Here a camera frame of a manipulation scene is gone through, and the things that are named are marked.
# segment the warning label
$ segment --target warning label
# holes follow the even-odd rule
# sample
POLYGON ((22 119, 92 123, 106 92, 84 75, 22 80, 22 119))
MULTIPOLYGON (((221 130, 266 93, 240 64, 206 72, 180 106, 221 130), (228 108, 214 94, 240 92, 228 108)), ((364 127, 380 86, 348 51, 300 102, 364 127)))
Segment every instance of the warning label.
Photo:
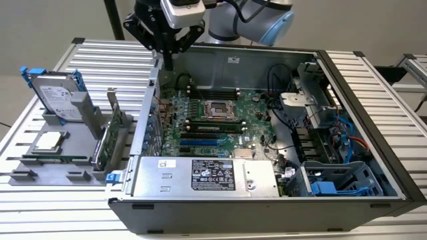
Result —
POLYGON ((192 160, 190 188, 196 191, 234 191, 232 160, 192 160))

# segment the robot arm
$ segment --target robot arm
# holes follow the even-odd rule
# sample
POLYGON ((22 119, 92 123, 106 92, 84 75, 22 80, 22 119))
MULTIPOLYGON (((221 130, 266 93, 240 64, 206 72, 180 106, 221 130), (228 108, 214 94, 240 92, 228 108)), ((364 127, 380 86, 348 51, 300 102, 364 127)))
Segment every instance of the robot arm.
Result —
POLYGON ((226 42, 244 37, 273 45, 292 23, 290 7, 290 0, 136 0, 122 26, 148 50, 162 55, 164 68, 170 71, 172 54, 185 52, 205 31, 206 9, 212 9, 212 38, 226 42), (185 27, 188 32, 176 39, 185 27))

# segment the green motherboard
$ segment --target green motherboard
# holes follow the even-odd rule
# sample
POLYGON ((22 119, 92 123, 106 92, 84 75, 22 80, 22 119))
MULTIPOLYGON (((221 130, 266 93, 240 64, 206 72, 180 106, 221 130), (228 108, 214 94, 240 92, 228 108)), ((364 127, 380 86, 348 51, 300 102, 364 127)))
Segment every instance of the green motherboard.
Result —
POLYGON ((272 159, 274 154, 265 148, 265 144, 261 144, 261 136, 266 142, 273 135, 261 93, 240 90, 233 100, 213 98, 197 99, 182 90, 162 89, 161 101, 168 102, 170 114, 169 119, 162 121, 161 155, 246 158, 240 154, 249 153, 254 160, 265 160, 265 157, 272 159), (214 140, 197 139, 196 145, 188 144, 193 143, 188 137, 192 132, 189 125, 197 127, 197 132, 193 134, 214 135, 214 140))

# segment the metal table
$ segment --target metal table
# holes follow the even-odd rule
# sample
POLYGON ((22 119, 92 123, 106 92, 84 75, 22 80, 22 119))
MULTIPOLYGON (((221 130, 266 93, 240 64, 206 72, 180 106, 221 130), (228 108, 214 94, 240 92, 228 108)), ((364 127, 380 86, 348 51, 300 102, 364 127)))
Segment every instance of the metal table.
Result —
MULTIPOLYGON (((137 42, 85 40, 82 44, 69 46, 53 70, 69 72, 77 68, 81 71, 93 104, 104 112, 110 109, 106 88, 117 88, 120 108, 137 116, 150 67, 152 53, 137 42)), ((43 124, 41 113, 42 106, 34 97, 0 142, 0 234, 7 234, 0 237, 1 240, 23 238, 129 240, 160 237, 168 239, 427 239, 427 206, 398 217, 377 218, 350 232, 137 236, 126 231, 109 210, 104 187, 7 185, 9 177, 3 174, 15 168, 18 164, 15 159, 26 152, 34 140, 43 124)), ((130 132, 122 156, 129 153, 132 137, 130 132)), ((427 158, 404 160, 404 167, 427 196, 427 158)))

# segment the circuit board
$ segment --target circuit board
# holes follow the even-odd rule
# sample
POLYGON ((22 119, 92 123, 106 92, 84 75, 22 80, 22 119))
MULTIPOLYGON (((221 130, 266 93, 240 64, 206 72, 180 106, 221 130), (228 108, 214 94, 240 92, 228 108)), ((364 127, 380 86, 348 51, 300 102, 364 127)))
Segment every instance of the circuit board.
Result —
POLYGON ((97 170, 101 171, 106 162, 109 161, 116 147, 117 136, 118 136, 118 128, 121 124, 121 112, 118 105, 114 103, 110 120, 108 122, 108 126, 101 138, 98 141, 92 164, 96 166, 97 170))
POLYGON ((250 149, 252 159, 265 160, 265 146, 260 143, 260 137, 266 141, 273 134, 272 125, 266 120, 266 105, 260 98, 261 93, 250 90, 241 90, 237 100, 216 101, 206 99, 190 99, 185 92, 172 88, 161 91, 161 99, 170 102, 172 118, 162 125, 162 156, 200 156, 218 158, 237 158, 234 150, 250 149), (216 144, 204 146, 184 145, 182 134, 185 130, 185 120, 202 121, 206 119, 205 107, 212 104, 228 104, 233 106, 232 117, 244 121, 244 131, 241 133, 216 133, 216 144))

